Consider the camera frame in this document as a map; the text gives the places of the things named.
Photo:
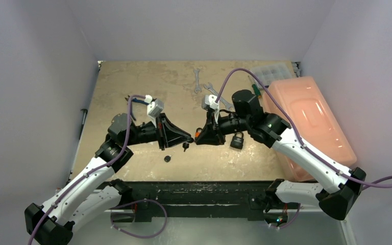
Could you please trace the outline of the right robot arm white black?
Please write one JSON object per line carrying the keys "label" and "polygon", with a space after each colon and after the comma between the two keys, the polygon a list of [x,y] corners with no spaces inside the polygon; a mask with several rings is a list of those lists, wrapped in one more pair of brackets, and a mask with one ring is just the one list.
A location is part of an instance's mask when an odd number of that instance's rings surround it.
{"label": "right robot arm white black", "polygon": [[315,183],[296,183],[276,179],[266,190],[266,210],[284,203],[318,206],[333,219],[346,218],[362,191],[366,173],[350,169],[334,161],[303,138],[296,135],[290,123],[282,117],[263,111],[259,99],[249,90],[240,90],[232,96],[235,112],[219,115],[217,96],[206,95],[201,107],[207,112],[202,131],[195,138],[197,145],[223,145],[226,135],[246,131],[254,141],[279,152],[307,171]]}

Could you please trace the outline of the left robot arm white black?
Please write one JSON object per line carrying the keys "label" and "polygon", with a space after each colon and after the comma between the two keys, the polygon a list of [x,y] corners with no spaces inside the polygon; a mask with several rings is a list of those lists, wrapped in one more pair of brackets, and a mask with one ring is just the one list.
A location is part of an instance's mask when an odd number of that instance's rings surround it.
{"label": "left robot arm white black", "polygon": [[194,139],[172,124],[165,113],[139,126],[125,113],[114,116],[105,142],[87,166],[43,204],[32,203],[25,209],[28,243],[68,244],[78,228],[101,212],[139,206],[141,202],[132,196],[133,189],[122,180],[113,180],[99,193],[94,190],[130,160],[130,145],[154,141],[164,150]]}

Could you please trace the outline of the black key bunch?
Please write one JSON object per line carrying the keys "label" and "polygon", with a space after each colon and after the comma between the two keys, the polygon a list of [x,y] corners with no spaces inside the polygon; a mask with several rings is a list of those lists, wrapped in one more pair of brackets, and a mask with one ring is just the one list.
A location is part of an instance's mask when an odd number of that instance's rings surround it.
{"label": "black key bunch", "polygon": [[182,144],[183,152],[186,152],[186,150],[189,148],[189,146],[190,146],[190,143],[188,143],[188,142],[183,143]]}

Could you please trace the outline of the orange black padlock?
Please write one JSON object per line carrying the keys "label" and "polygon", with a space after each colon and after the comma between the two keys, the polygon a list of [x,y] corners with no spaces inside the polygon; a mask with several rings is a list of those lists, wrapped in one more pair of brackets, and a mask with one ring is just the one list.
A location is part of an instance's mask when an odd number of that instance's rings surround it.
{"label": "orange black padlock", "polygon": [[198,138],[200,133],[202,132],[202,130],[203,130],[202,128],[197,128],[196,131],[195,131],[194,137]]}

